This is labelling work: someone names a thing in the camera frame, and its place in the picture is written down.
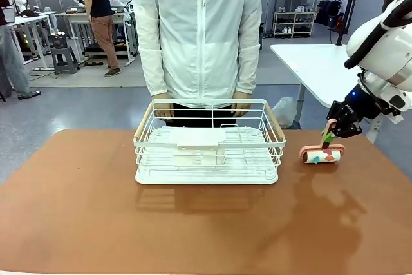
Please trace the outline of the white plastic rack insert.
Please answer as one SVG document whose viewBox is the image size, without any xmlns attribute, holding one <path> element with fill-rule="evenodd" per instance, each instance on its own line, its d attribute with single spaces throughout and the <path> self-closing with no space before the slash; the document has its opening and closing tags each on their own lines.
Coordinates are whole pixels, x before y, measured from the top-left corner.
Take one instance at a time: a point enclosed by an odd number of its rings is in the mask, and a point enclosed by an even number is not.
<svg viewBox="0 0 412 275">
<path fill-rule="evenodd" d="M 226 141 L 224 128 L 172 128 L 169 140 L 178 147 L 216 147 Z"/>
</svg>

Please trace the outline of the pink lint roller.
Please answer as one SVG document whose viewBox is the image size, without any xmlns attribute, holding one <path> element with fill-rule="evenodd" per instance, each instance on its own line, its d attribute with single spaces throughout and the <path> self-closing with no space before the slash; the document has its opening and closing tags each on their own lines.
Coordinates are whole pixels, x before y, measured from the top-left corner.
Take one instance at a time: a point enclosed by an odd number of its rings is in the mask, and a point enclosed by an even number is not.
<svg viewBox="0 0 412 275">
<path fill-rule="evenodd" d="M 346 148 L 342 144 L 324 143 L 324 135 L 322 135 L 319 145 L 302 147 L 299 151 L 299 158 L 304 164 L 334 163 L 341 159 L 345 151 Z"/>
</svg>

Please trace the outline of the grey plastic stool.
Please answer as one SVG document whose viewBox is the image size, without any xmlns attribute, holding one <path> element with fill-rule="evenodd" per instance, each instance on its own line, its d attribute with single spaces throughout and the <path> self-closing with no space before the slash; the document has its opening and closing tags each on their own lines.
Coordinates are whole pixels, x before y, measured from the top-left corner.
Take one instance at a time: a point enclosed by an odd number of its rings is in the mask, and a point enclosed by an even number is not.
<svg viewBox="0 0 412 275">
<path fill-rule="evenodd" d="M 67 48 L 52 48 L 51 56 L 56 75 L 61 73 L 76 74 L 80 69 L 74 51 L 70 46 Z"/>
</svg>

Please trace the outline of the black tripod stand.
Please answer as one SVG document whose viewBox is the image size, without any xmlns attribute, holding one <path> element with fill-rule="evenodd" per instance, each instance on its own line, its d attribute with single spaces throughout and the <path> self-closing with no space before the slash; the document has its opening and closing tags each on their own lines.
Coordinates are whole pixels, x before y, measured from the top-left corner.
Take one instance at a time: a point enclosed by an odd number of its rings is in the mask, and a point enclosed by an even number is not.
<svg viewBox="0 0 412 275">
<path fill-rule="evenodd" d="M 342 44 L 343 36 L 348 33 L 351 17 L 355 8 L 355 2 L 356 0 L 348 0 L 346 4 L 346 9 L 342 20 L 342 28 L 339 30 L 337 42 L 335 43 L 337 46 L 340 46 Z"/>
</svg>

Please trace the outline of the person's left hand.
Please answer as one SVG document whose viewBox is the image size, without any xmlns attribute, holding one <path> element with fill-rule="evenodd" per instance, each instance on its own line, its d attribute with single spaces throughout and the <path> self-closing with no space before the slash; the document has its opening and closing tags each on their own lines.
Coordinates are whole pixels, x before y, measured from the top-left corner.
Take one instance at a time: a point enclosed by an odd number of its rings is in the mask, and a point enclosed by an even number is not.
<svg viewBox="0 0 412 275">
<path fill-rule="evenodd" d="M 247 100 L 250 100 L 251 98 L 252 95 L 249 93 L 235 91 L 232 97 L 234 102 L 231 104 L 232 116 L 235 118 L 244 116 L 251 107 L 251 103 L 247 102 Z"/>
</svg>

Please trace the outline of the wooden shoe rack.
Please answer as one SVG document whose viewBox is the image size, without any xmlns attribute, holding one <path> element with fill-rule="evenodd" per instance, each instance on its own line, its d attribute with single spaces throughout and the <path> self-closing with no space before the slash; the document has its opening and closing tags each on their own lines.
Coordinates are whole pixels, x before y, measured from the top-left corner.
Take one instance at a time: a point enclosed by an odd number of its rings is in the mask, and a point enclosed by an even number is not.
<svg viewBox="0 0 412 275">
<path fill-rule="evenodd" d="M 309 38 L 312 36 L 315 12 L 276 12 L 274 14 L 274 37 Z M 292 33 L 284 34 L 284 27 L 291 27 Z"/>
</svg>

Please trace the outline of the person's left forearm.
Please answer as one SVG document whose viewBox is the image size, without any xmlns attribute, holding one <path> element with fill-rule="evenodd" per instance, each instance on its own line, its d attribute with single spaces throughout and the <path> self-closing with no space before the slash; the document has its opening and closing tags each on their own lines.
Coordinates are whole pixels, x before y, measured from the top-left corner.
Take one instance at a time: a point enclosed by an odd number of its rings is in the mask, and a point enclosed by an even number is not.
<svg viewBox="0 0 412 275">
<path fill-rule="evenodd" d="M 236 90 L 251 95 L 256 87 L 256 76 L 259 62 L 260 45 L 239 50 L 238 81 Z"/>
</svg>

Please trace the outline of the person in white jacket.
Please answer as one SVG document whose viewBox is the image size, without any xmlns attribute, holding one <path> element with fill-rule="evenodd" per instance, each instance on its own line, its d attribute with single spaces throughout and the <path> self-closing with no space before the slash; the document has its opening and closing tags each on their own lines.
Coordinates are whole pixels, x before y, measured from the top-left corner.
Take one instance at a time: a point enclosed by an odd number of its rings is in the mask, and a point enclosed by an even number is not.
<svg viewBox="0 0 412 275">
<path fill-rule="evenodd" d="M 133 0 L 139 45 L 162 52 L 173 100 L 232 99 L 239 50 L 259 44 L 261 0 Z M 174 104 L 173 127 L 208 127 L 209 112 Z"/>
</svg>

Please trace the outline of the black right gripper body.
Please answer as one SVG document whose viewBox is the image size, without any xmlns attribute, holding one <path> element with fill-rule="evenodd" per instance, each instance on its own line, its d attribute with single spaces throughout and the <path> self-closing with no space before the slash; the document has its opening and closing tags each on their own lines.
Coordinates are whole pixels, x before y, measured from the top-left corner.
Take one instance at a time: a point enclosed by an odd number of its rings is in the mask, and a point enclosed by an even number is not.
<svg viewBox="0 0 412 275">
<path fill-rule="evenodd" d="M 382 113 L 375 99 L 357 84 L 344 101 L 334 101 L 329 109 L 327 120 L 335 119 L 338 123 L 352 124 L 363 118 L 375 119 Z"/>
</svg>

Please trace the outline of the white workbench table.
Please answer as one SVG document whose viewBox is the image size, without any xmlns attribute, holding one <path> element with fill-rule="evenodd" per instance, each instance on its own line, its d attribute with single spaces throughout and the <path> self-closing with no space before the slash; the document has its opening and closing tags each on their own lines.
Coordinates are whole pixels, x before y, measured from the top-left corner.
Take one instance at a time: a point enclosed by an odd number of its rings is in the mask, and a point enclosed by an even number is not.
<svg viewBox="0 0 412 275">
<path fill-rule="evenodd" d="M 57 17 L 62 17 L 68 22 L 81 56 L 103 57 L 106 55 L 99 46 L 85 13 L 60 13 Z M 127 57 L 126 66 L 130 65 L 138 53 L 133 12 L 113 14 L 112 37 L 116 55 Z"/>
</svg>

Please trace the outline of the black bags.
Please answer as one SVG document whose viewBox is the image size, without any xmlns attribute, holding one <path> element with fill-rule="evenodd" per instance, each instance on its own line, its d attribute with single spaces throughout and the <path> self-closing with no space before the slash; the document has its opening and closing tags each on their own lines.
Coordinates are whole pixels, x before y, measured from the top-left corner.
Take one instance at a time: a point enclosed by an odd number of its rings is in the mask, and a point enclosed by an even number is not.
<svg viewBox="0 0 412 275">
<path fill-rule="evenodd" d="M 342 21 L 341 0 L 322 0 L 317 6 L 315 22 L 329 28 L 336 28 Z"/>
</svg>

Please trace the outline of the person's right hand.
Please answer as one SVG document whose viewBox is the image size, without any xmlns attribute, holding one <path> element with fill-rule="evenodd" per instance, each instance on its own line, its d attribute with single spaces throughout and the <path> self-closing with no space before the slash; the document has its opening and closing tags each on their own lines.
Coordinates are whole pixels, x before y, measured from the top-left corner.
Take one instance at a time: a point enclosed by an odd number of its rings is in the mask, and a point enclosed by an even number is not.
<svg viewBox="0 0 412 275">
<path fill-rule="evenodd" d="M 152 96 L 153 100 L 169 100 L 170 96 L 168 93 L 161 93 L 158 95 Z M 174 116 L 173 111 L 173 103 L 170 102 L 163 102 L 154 105 L 154 114 L 160 120 L 168 123 L 172 122 L 172 118 Z"/>
</svg>

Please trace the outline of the black basket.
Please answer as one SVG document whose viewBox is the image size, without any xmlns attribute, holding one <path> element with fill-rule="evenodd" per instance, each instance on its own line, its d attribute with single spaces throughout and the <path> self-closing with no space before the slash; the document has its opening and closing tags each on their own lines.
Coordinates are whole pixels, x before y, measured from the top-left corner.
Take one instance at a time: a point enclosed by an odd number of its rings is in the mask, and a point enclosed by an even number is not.
<svg viewBox="0 0 412 275">
<path fill-rule="evenodd" d="M 56 49 L 64 49 L 68 47 L 67 36 L 65 32 L 52 32 L 50 34 L 50 42 Z"/>
</svg>

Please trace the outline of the white desk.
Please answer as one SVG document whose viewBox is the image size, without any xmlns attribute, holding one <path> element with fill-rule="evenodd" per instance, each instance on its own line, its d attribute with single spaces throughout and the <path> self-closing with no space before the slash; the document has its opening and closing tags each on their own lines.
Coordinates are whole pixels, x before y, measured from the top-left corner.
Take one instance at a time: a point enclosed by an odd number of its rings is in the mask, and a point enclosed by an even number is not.
<svg viewBox="0 0 412 275">
<path fill-rule="evenodd" d="M 41 12 L 36 17 L 14 17 L 13 22 L 7 24 L 7 27 L 14 40 L 14 44 L 17 48 L 18 55 L 20 59 L 23 61 L 23 64 L 29 64 L 30 62 L 37 60 L 41 61 L 41 65 L 39 67 L 35 67 L 35 70 L 37 71 L 53 71 L 53 68 L 47 65 L 43 47 L 40 42 L 40 36 L 39 31 L 37 29 L 37 25 L 40 26 L 43 21 L 46 21 L 49 28 L 52 28 L 50 16 L 56 13 L 57 11 L 50 11 Z M 25 34 L 28 44 L 32 45 L 32 47 L 30 48 L 32 58 L 27 61 L 24 59 L 24 55 L 17 37 L 17 32 L 19 29 L 21 29 L 22 32 Z"/>
</svg>

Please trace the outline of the white paper tag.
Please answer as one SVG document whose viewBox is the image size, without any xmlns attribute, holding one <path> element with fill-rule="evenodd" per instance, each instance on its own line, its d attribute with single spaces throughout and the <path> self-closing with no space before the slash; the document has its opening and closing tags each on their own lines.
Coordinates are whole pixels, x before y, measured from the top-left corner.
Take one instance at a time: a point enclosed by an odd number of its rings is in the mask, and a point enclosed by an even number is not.
<svg viewBox="0 0 412 275">
<path fill-rule="evenodd" d="M 386 117 L 394 124 L 398 124 L 403 121 L 402 112 L 398 109 L 389 108 L 386 113 Z"/>
</svg>

